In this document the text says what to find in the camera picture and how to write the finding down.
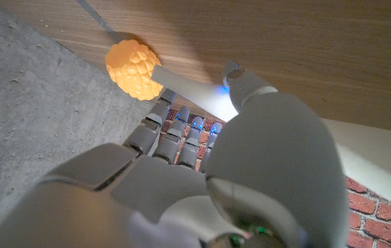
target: blue led light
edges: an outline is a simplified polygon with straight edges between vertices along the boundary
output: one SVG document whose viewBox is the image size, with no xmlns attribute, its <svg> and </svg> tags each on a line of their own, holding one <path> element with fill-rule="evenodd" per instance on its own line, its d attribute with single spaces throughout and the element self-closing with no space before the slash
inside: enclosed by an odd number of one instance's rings
<svg viewBox="0 0 391 248">
<path fill-rule="evenodd" d="M 217 93 L 218 93 L 218 94 L 229 94 L 229 92 L 230 92 L 229 88 L 228 88 L 228 87 L 225 87 L 225 86 L 219 87 L 219 88 L 217 89 Z"/>
</svg>

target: wood grain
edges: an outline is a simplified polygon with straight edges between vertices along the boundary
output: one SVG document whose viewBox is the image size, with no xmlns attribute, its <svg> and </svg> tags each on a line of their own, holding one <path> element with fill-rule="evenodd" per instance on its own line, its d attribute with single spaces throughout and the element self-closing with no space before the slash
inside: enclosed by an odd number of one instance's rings
<svg viewBox="0 0 391 248">
<path fill-rule="evenodd" d="M 137 37 L 178 74 L 220 83 L 233 59 L 321 117 L 391 130 L 391 0 L 88 2 L 115 31 Z M 105 69 L 113 41 L 73 0 L 0 3 Z M 206 115 L 185 99 L 179 105 Z"/>
</svg>

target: green led light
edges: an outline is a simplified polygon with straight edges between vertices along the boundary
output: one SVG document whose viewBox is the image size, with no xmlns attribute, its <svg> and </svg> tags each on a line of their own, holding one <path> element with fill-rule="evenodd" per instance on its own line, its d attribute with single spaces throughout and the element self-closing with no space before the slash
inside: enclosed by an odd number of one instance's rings
<svg viewBox="0 0 391 248">
<path fill-rule="evenodd" d="M 263 234 L 267 234 L 267 230 L 266 230 L 266 228 L 264 228 L 264 227 L 257 227 L 257 230 L 258 230 L 258 233 L 263 233 Z"/>
</svg>

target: gray robotic arm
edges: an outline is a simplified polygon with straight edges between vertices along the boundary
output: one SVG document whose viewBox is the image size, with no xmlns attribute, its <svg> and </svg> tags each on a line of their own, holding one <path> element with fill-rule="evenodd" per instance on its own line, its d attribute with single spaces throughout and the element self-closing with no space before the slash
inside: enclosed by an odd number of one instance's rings
<svg viewBox="0 0 391 248">
<path fill-rule="evenodd" d="M 235 64 L 224 75 L 239 114 L 213 125 L 199 172 L 201 118 L 173 165 L 185 107 L 147 156 L 176 96 L 165 90 L 123 145 L 44 176 L 0 225 L 0 247 L 343 247 L 348 201 L 324 124 Z"/>
</svg>

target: red brick wall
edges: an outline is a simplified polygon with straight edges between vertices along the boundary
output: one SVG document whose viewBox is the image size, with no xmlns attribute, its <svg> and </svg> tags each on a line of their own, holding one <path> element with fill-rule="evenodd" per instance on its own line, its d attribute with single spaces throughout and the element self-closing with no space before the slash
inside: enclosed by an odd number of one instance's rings
<svg viewBox="0 0 391 248">
<path fill-rule="evenodd" d="M 176 114 L 177 110 L 170 111 L 167 121 L 162 126 L 160 136 L 169 129 Z M 194 115 L 190 114 L 188 122 L 191 123 L 193 118 Z M 210 118 L 202 118 L 204 125 L 195 169 L 198 169 L 200 166 L 200 161 L 206 149 L 209 131 L 212 124 L 216 122 Z M 182 145 L 188 131 L 189 126 L 185 128 Z M 352 248 L 391 248 L 391 202 L 351 178 L 346 178 L 346 184 L 350 200 L 350 231 L 347 238 L 347 246 Z"/>
</svg>

